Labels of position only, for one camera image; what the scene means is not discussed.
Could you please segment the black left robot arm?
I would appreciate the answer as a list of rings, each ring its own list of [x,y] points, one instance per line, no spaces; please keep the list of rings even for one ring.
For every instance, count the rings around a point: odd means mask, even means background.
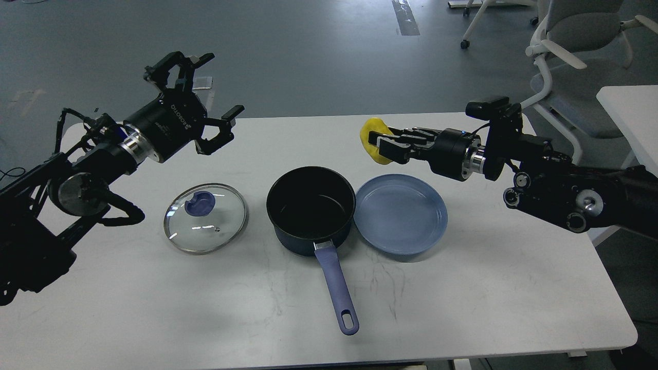
[[[212,119],[193,91],[198,68],[214,59],[170,52],[143,78],[157,98],[122,122],[63,108],[52,156],[2,189],[1,304],[19,291],[38,293],[67,274],[75,246],[95,225],[139,224],[145,213],[109,187],[148,158],[171,159],[192,142],[211,155],[234,139],[236,105]]]

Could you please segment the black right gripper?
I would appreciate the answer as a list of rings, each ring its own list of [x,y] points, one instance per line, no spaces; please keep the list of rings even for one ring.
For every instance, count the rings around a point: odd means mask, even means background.
[[[459,182],[467,180],[472,173],[484,173],[485,147],[479,135],[451,128],[390,130],[392,135],[371,132],[369,136],[369,143],[376,145],[379,154],[390,161],[399,164],[407,164],[410,159],[426,161],[432,173]]]

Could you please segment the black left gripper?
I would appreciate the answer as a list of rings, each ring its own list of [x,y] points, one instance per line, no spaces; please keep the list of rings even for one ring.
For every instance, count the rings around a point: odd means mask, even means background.
[[[234,139],[232,129],[245,107],[235,105],[219,119],[209,119],[206,108],[193,92],[195,71],[214,58],[213,52],[197,57],[174,51],[154,66],[145,67],[143,79],[160,94],[123,121],[146,139],[152,147],[150,157],[155,161],[169,160],[193,140],[196,152],[209,156]],[[175,67],[178,76],[174,87],[168,87],[171,70]],[[218,133],[210,139],[202,138],[206,126],[217,128]]]

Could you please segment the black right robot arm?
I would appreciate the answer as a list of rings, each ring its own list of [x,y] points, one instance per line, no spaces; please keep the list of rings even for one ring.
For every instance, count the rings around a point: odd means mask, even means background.
[[[360,130],[367,154],[379,164],[428,162],[436,175],[463,182],[472,173],[498,180],[503,167],[513,185],[503,192],[509,209],[569,230],[617,226],[632,232],[643,258],[656,257],[656,176],[642,165],[625,169],[578,166],[550,138],[523,131],[522,107],[508,97],[471,101],[468,117],[484,121],[486,140],[462,129],[391,128],[372,118]]]

